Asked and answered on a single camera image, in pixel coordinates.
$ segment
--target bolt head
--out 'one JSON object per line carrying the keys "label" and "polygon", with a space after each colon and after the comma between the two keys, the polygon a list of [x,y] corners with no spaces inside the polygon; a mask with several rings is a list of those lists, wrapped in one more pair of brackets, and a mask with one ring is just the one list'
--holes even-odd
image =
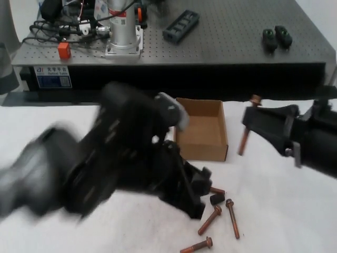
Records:
{"label": "bolt head", "polygon": [[214,210],[216,211],[217,215],[221,215],[222,209],[221,209],[220,206],[216,205],[216,206],[214,207]]}
{"label": "bolt head", "polygon": [[253,95],[250,101],[257,106],[261,105],[261,97],[258,95]]}
{"label": "bolt head", "polygon": [[212,238],[207,236],[206,241],[207,241],[207,247],[211,248],[213,246]]}
{"label": "bolt head", "polygon": [[226,207],[233,206],[233,205],[234,205],[233,200],[231,200],[231,199],[226,200]]}

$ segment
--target screw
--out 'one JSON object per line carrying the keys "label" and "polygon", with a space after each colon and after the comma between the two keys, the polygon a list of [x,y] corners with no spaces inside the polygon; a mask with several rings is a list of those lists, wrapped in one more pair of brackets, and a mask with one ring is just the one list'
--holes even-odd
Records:
{"label": "screw", "polygon": [[198,230],[198,234],[201,236],[203,233],[205,233],[206,229],[210,226],[212,221],[217,217],[220,216],[222,212],[222,209],[220,206],[214,207],[214,212],[211,214],[211,216],[205,221],[204,225],[201,226],[201,228]]}
{"label": "screw", "polygon": [[231,220],[232,220],[233,229],[234,229],[234,234],[235,234],[236,239],[239,239],[240,234],[239,234],[239,229],[237,228],[237,224],[236,224],[236,218],[235,218],[235,214],[234,214],[234,211],[233,211],[233,205],[234,205],[233,200],[231,200],[231,199],[226,200],[226,207],[230,211]]}
{"label": "screw", "polygon": [[[253,95],[250,101],[252,102],[253,107],[258,107],[259,105],[261,105],[261,97],[259,97],[257,95]],[[246,128],[244,130],[242,140],[241,140],[241,143],[240,143],[240,147],[239,147],[239,151],[238,151],[239,155],[243,155],[244,149],[246,147],[248,135],[249,135],[249,129]]]}
{"label": "screw", "polygon": [[212,246],[213,246],[212,238],[206,237],[205,241],[199,242],[198,244],[192,245],[186,249],[182,249],[180,253],[191,253],[206,247],[210,249]]}
{"label": "screw", "polygon": [[212,192],[212,193],[218,193],[218,194],[225,194],[224,190],[221,190],[221,189],[218,189],[218,188],[214,188],[214,187],[210,188],[210,192]]}

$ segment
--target sticker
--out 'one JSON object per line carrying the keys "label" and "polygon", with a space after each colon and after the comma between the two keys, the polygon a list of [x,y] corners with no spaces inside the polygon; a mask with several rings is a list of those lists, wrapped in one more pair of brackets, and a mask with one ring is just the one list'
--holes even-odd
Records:
{"label": "sticker", "polygon": [[116,17],[111,18],[111,22],[115,25],[126,25],[126,12],[120,13],[121,11],[114,11],[109,9],[111,15],[117,15]]}
{"label": "sticker", "polygon": [[34,67],[38,86],[40,88],[72,88],[67,66],[38,66]]}

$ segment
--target silver cylinder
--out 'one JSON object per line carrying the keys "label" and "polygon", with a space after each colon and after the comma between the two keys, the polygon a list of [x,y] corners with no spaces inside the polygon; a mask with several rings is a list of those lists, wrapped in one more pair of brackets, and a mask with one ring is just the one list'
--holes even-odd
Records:
{"label": "silver cylinder", "polygon": [[[109,14],[118,14],[131,2],[132,0],[108,0]],[[110,19],[110,31],[112,33],[110,43],[116,49],[133,48],[139,44],[140,40],[136,35],[134,6]]]}

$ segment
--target metal plate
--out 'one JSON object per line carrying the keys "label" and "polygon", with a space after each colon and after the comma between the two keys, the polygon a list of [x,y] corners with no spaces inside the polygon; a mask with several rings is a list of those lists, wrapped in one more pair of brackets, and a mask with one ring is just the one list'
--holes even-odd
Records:
{"label": "metal plate", "polygon": [[[186,9],[200,14],[199,24],[179,45],[163,40],[162,30]],[[100,41],[90,49],[72,45],[72,58],[61,61],[57,45],[29,41],[13,65],[335,63],[335,50],[294,0],[166,0],[150,6],[148,15],[140,59],[107,60]],[[261,35],[275,25],[288,29],[293,44],[270,55],[262,49]]]}

